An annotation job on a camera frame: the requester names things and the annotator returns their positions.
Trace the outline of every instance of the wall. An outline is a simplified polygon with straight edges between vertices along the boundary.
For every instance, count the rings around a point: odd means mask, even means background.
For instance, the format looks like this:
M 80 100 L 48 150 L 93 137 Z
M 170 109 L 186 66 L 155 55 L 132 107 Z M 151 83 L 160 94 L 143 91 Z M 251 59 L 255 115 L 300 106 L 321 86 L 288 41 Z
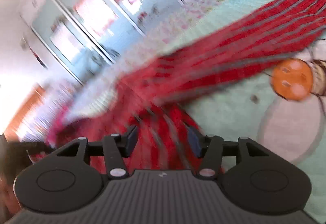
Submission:
M 44 85 L 59 78 L 74 81 L 20 18 L 19 5 L 24 1 L 0 1 L 0 134 L 35 83 Z M 29 50 L 22 50 L 23 35 L 49 70 L 43 69 Z
M 30 46 L 48 66 L 45 70 L 29 50 L 20 46 L 25 35 Z M 0 18 L 0 134 L 35 83 L 45 85 L 74 78 L 57 62 L 18 14 Z
M 57 6 L 51 0 L 46 0 L 44 5 L 39 10 L 39 15 L 33 22 L 33 28 L 41 36 L 41 38 L 45 41 L 49 48 L 51 48 L 56 53 L 56 55 L 62 60 L 62 62 L 82 82 L 85 82 L 86 80 L 92 77 L 92 74 L 89 72 L 89 62 L 91 62 L 91 54 L 86 52 L 86 49 L 84 49 L 78 55 L 78 59 L 76 58 L 73 62 L 70 62 L 51 41 L 51 36 L 53 35 L 51 26 L 60 16 L 62 16 L 62 12 L 57 8 Z M 70 30 L 73 28 L 72 24 L 70 24 L 69 22 L 66 22 L 66 26 Z M 93 46 L 91 42 L 88 39 L 84 38 L 83 35 L 81 35 L 76 29 L 71 32 L 75 34 L 76 38 L 84 47 L 91 48 Z
M 79 0 L 61 0 L 63 4 L 67 7 L 73 9 L 76 3 Z M 133 28 L 132 24 L 121 14 L 121 12 L 109 1 L 103 0 L 106 4 L 115 12 L 118 16 L 118 19 L 115 20 L 109 27 L 109 30 L 112 32 L 106 33 L 106 35 L 101 38 L 97 38 L 97 41 L 102 44 L 105 48 L 114 49 L 119 54 L 123 54 L 132 44 L 141 40 L 141 35 Z M 141 6 L 135 14 L 131 14 L 128 9 L 123 5 L 122 1 L 119 0 L 118 4 L 120 7 L 130 16 L 130 18 L 137 24 L 138 16 L 141 12 L 146 12 L 148 16 L 145 18 L 144 23 L 139 25 L 140 29 L 143 32 L 148 32 L 154 28 L 160 21 L 166 18 L 170 13 L 181 6 L 180 0 L 139 0 Z M 156 7 L 159 14 L 154 14 L 153 7 Z M 75 17 L 79 19 L 78 14 L 74 13 Z

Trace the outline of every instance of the light green quilt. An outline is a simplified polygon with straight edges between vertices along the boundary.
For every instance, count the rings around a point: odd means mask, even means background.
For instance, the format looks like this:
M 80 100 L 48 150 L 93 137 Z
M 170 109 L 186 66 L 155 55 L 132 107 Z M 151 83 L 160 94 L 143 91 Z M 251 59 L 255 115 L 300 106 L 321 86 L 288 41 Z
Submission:
M 273 0 L 225 1 L 180 34 L 165 52 L 229 25 L 270 1 Z M 311 49 L 317 56 L 315 59 L 326 60 L 326 41 L 318 41 Z M 299 57 L 311 59 L 307 51 Z M 313 186 L 306 212 L 320 223 L 326 221 L 325 116 L 317 97 L 311 95 L 304 102 L 288 102 L 273 92 L 270 77 L 261 73 L 200 98 L 185 106 L 185 110 L 205 134 L 232 141 L 247 136 L 295 163 L 308 174 Z M 223 160 L 227 169 L 233 164 L 234 159 Z

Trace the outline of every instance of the gray stripe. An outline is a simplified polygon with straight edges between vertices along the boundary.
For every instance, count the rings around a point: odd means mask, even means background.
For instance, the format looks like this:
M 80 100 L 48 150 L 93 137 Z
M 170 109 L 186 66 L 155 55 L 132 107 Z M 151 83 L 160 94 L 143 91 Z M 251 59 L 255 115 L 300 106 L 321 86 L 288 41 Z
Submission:
M 282 60 L 282 59 L 291 58 L 296 53 L 297 52 L 290 52 L 290 53 L 286 53 L 286 54 L 267 56 L 267 57 L 260 58 L 259 61 L 260 62 L 278 61 L 278 60 Z M 251 64 L 251 63 L 255 63 L 255 62 L 257 62 L 257 61 L 254 59 L 247 59 L 247 60 L 240 61 L 240 62 L 237 62 L 234 64 L 225 65 L 224 67 L 220 67 L 222 69 L 219 69 L 219 71 L 228 70 L 228 69 L 236 69 L 236 68 L 240 68 L 240 67 L 243 67 L 243 66 Z M 237 81 L 229 81 L 229 82 L 224 82 L 222 84 L 216 84 L 216 85 L 205 86 L 205 87 L 195 87 L 195 88 L 189 89 L 187 91 L 177 91 L 172 95 L 168 95 L 168 97 L 166 97 L 166 98 L 154 98 L 153 102 L 157 106 L 160 106 L 160 105 L 168 103 L 168 102 L 175 102 L 175 101 L 178 102 L 180 99 L 194 98 L 198 95 L 202 95 L 202 94 L 205 94 L 208 92 L 213 92 L 218 88 L 221 89 L 225 86 L 229 86 L 231 83 L 234 83 L 234 82 L 237 82 Z
M 285 10 L 283 10 L 282 12 L 280 12 L 280 13 L 278 13 L 278 14 L 276 14 L 276 15 L 269 16 L 268 18 L 266 18 L 266 19 L 264 19 L 264 20 L 261 20 L 261 21 L 258 21 L 257 23 L 255 23 L 255 24 L 253 24 L 253 25 L 250 25 L 250 26 L 247 26 L 247 27 L 243 27 L 243 28 L 239 28 L 237 31 L 230 33 L 230 35 L 231 35 L 231 34 L 232 34 L 232 35 L 234 35 L 234 34 L 238 34 L 238 32 L 239 32 L 239 33 L 242 33 L 242 32 L 248 31 L 248 30 L 250 30 L 250 29 L 253 29 L 253 28 L 255 28 L 255 27 L 261 26 L 261 25 L 263 25 L 263 24 L 265 24 L 265 23 L 267 23 L 267 22 L 270 22 L 270 21 L 273 20 L 274 18 L 277 18 L 277 17 L 279 17 L 279 16 L 282 16 L 282 15 L 285 14 L 286 12 L 292 10 L 294 7 L 296 7 L 298 4 L 300 4 L 300 3 L 303 2 L 303 1 L 304 1 L 304 0 L 299 0 L 299 1 L 297 1 L 295 4 L 289 6 L 289 7 L 286 8 Z
M 178 133 L 177 133 L 177 129 L 173 123 L 173 121 L 168 117 L 167 114 L 165 114 L 164 119 L 167 123 L 167 125 L 169 126 L 169 132 L 170 132 L 170 138 L 172 139 L 174 145 L 177 148 L 177 152 L 179 154 L 180 160 L 182 161 L 183 166 L 186 169 L 193 169 L 189 163 L 189 161 L 187 160 L 187 157 L 185 155 L 185 150 L 182 146 L 182 144 L 180 144 L 179 138 L 178 138 Z
M 239 57 L 239 56 L 241 56 L 241 57 L 245 57 L 245 56 L 247 56 L 247 55 L 249 55 L 249 54 L 254 53 L 255 51 L 259 51 L 262 47 L 266 47 L 266 46 L 268 46 L 269 43 L 270 43 L 270 46 L 271 46 L 273 49 L 267 49 L 266 51 L 272 51 L 272 50 L 275 50 L 275 49 L 277 49 L 277 45 L 276 45 L 276 44 L 279 44 L 279 43 L 277 43 L 277 41 L 281 41 L 281 40 L 284 39 L 286 36 L 289 36 L 289 35 L 292 35 L 292 34 L 294 34 L 294 33 L 300 32 L 304 27 L 309 26 L 309 25 L 311 25 L 311 24 L 313 24 L 313 23 L 316 23 L 316 21 L 321 20 L 321 19 L 324 19 L 324 18 L 326 18 L 326 16 L 324 16 L 324 17 L 320 17 L 320 18 L 318 18 L 317 20 L 312 21 L 312 22 L 309 22 L 309 23 L 301 24 L 298 28 L 296 28 L 295 31 L 291 31 L 291 32 L 284 33 L 283 35 L 281 35 L 281 36 L 279 36 L 279 37 L 277 37 L 277 38 L 275 38 L 275 39 L 272 39 L 272 40 L 270 40 L 270 41 L 268 41 L 268 42 L 265 42 L 265 43 L 263 43 L 263 44 L 260 44 L 260 45 L 258 45 L 258 46 L 255 46 L 255 47 L 252 48 L 252 49 L 249 49 L 249 50 L 245 50 L 245 49 L 246 49 L 248 46 L 254 44 L 254 43 L 257 42 L 257 41 L 259 41 L 261 38 L 266 37 L 266 36 L 269 36 L 270 34 L 277 32 L 279 29 L 287 28 L 287 26 L 288 26 L 288 25 L 291 25 L 294 21 L 297 21 L 297 20 L 299 20 L 299 19 L 303 19 L 303 18 L 306 18 L 306 17 L 310 17 L 310 16 L 318 15 L 318 14 L 321 13 L 325 8 L 326 8 L 326 4 L 325 4 L 322 8 L 320 8 L 320 9 L 319 9 L 315 14 L 310 14 L 310 15 L 304 15 L 304 16 L 301 16 L 301 17 L 297 17 L 297 18 L 295 18 L 295 19 L 293 19 L 293 20 L 291 20 L 291 21 L 289 21 L 289 22 L 287 22 L 287 23 L 285 23 L 285 24 L 282 24 L 282 25 L 278 26 L 277 28 L 274 28 L 274 29 L 271 30 L 271 31 L 263 32 L 262 35 L 259 35 L 259 36 L 257 36 L 256 38 L 250 38 L 250 41 L 249 41 L 249 43 L 247 44 L 247 46 L 246 46 L 245 48 L 242 49 L 243 52 L 241 52 L 241 51 L 239 52 L 239 51 L 236 50 L 236 48 L 235 48 L 233 54 L 235 54 L 236 57 Z M 301 39 L 303 36 L 307 36 L 307 35 L 310 35 L 310 34 L 311 34 L 311 32 L 308 32 L 308 33 L 306 33 L 306 34 L 304 34 L 304 35 L 302 35 L 302 36 L 300 36 L 300 37 L 298 37 L 298 38 L 296 38 L 296 39 L 292 39 L 292 40 L 289 40 L 289 41 L 283 42 L 282 45 L 284 45 L 285 43 L 292 43 L 292 42 L 295 42 L 295 41 L 297 41 L 298 39 Z M 201 62 L 200 64 L 194 66 L 194 68 L 199 68 L 199 67 L 201 67 L 203 64 L 204 64 L 204 65 L 207 65 L 207 64 L 209 64 L 209 61 L 207 61 L 207 60 L 206 60 L 206 61 L 203 61 L 203 62 Z M 195 75 L 195 78 L 199 78 L 199 77 L 201 77 L 201 76 L 203 76 L 203 75 L 206 75 L 206 73 L 202 73 L 202 72 L 200 72 L 200 69 L 199 69 L 198 71 L 193 70 L 193 71 L 191 71 L 191 73 L 186 73 L 186 74 L 182 75 L 181 78 L 187 78 L 187 76 L 189 76 L 189 78 L 190 78 L 190 77 L 194 77 L 194 75 Z M 164 77 L 163 77 L 163 78 L 155 78 L 155 79 L 152 80 L 152 81 L 155 82 L 156 84 L 159 84 L 159 83 L 161 82 L 162 79 L 163 79 L 163 81 L 164 81 Z
M 286 44 L 291 44 L 291 43 L 297 42 L 298 40 L 300 40 L 300 39 L 302 39 L 302 38 L 304 38 L 304 37 L 306 37 L 306 36 L 309 36 L 309 35 L 311 35 L 311 34 L 314 34 L 315 32 L 321 30 L 322 28 L 326 28 L 326 26 L 320 26 L 319 28 L 314 29 L 314 30 L 312 30 L 312 31 L 309 31 L 308 33 L 303 34 L 303 35 L 301 35 L 301 36 L 299 36 L 299 37 L 297 37 L 297 38 L 295 38 L 295 39 L 290 39 L 290 40 L 288 40 L 288 41 L 281 42 L 281 43 L 271 43 L 270 46 L 273 47 L 273 49 L 270 49 L 270 50 L 268 50 L 268 51 L 273 51 L 273 50 L 278 49 L 280 46 L 284 46 L 284 45 L 286 45 Z M 255 47 L 255 49 L 259 49 L 260 47 L 264 47 L 264 46 L 268 46 L 268 42 L 267 42 L 267 43 L 263 43 L 263 44 L 261 44 L 261 45 L 258 45 L 257 47 Z M 245 57 L 245 56 L 251 54 L 255 49 L 250 49 L 250 50 L 248 50 L 248 51 L 247 51 L 247 54 L 242 54 L 242 56 Z M 220 69 L 219 69 L 219 68 L 218 68 L 218 70 L 216 70 L 216 68 L 210 68 L 208 71 L 205 71 L 205 72 L 200 72 L 200 70 L 198 70 L 198 71 L 193 70 L 191 73 L 183 75 L 182 78 L 183 78 L 183 79 L 184 79 L 185 77 L 191 78 L 191 79 L 188 79 L 188 80 L 184 81 L 184 82 L 189 82 L 189 81 L 193 81 L 194 79 L 202 78 L 202 77 L 205 77 L 205 76 L 207 76 L 207 75 L 211 75 L 211 74 L 213 74 L 213 73 L 218 73 L 218 72 L 220 72 Z
M 309 5 L 306 9 L 304 9 L 303 11 L 300 11 L 299 13 L 304 13 L 306 12 L 307 10 L 310 9 L 310 7 L 312 7 L 313 5 L 315 5 L 315 3 L 317 3 L 319 0 L 315 0 L 311 5 Z
M 228 38 L 229 36 L 231 36 L 231 35 L 232 35 L 232 36 L 235 36 L 236 34 L 238 34 L 238 33 L 242 33 L 242 32 L 244 32 L 245 30 L 253 29 L 253 28 L 255 28 L 256 26 L 261 26 L 262 24 L 265 23 L 265 21 L 266 21 L 266 22 L 269 22 L 270 20 L 273 20 L 274 18 L 281 16 L 281 15 L 284 14 L 285 12 L 291 10 L 293 7 L 295 7 L 295 6 L 297 6 L 298 4 L 300 4 L 302 1 L 304 1 L 304 0 L 299 0 L 299 1 L 297 1 L 295 4 L 293 4 L 292 6 L 288 7 L 287 9 L 283 10 L 281 13 L 278 13 L 278 14 L 276 14 L 276 15 L 270 16 L 270 17 L 266 18 L 265 20 L 258 21 L 258 22 L 256 22 L 255 24 L 250 25 L 250 26 L 247 26 L 247 27 L 239 28 L 237 31 L 231 31 L 228 35 L 223 36 L 223 40 L 227 39 L 227 38 Z M 260 12 L 265 12 L 265 11 L 271 9 L 272 7 L 273 7 L 273 8 L 276 7 L 277 5 L 278 5 L 278 4 L 275 3 L 275 4 L 272 5 L 271 7 L 267 7 L 267 8 L 265 8 L 265 9 L 261 10 Z M 255 16 L 257 16 L 257 14 L 259 14 L 259 12 L 252 13 L 252 15 L 255 15 Z M 240 42 L 240 41 L 246 41 L 246 38 L 249 38 L 249 37 L 251 37 L 251 36 L 252 36 L 252 35 L 246 35 L 246 36 L 244 36 L 242 39 L 239 39 L 239 40 L 237 40 L 237 41 L 235 41 L 235 42 L 232 42 L 232 43 L 230 43 L 230 44 L 228 44 L 228 45 L 226 45 L 226 46 L 223 46 L 223 47 L 221 47 L 221 48 L 218 50 L 218 52 L 219 52 L 219 53 L 224 52 L 224 51 L 226 51 L 226 49 L 228 49 L 230 46 L 234 46 L 237 42 Z M 213 50 L 213 51 L 209 51 L 208 53 L 205 53 L 205 54 L 200 55 L 200 57 L 201 57 L 201 56 L 204 56 L 204 55 L 207 55 L 207 57 L 208 57 L 208 56 L 211 57 L 211 56 L 213 56 L 213 55 L 211 54 L 212 52 L 215 52 L 215 51 L 214 51 L 214 50 Z
M 159 168 L 161 170 L 167 170 L 169 168 L 169 163 L 168 163 L 168 153 L 167 153 L 167 149 L 164 145 L 164 143 L 162 142 L 162 139 L 160 138 L 160 136 L 157 133 L 157 118 L 156 118 L 156 114 L 152 111 L 152 110 L 148 110 L 147 111 L 151 114 L 151 120 L 150 120 L 150 127 L 149 130 L 153 136 L 153 139 L 157 145 L 157 148 L 159 150 Z
M 146 135 L 144 135 L 144 128 L 147 128 L 145 123 L 137 116 L 136 119 L 138 120 L 139 123 L 139 129 L 142 131 L 142 139 L 145 144 L 148 146 L 152 146 L 151 141 L 149 140 L 150 134 L 149 131 L 146 129 Z M 141 163 L 142 163 L 142 169 L 150 169 L 151 168 L 151 152 L 150 151 L 144 151 L 141 149 Z

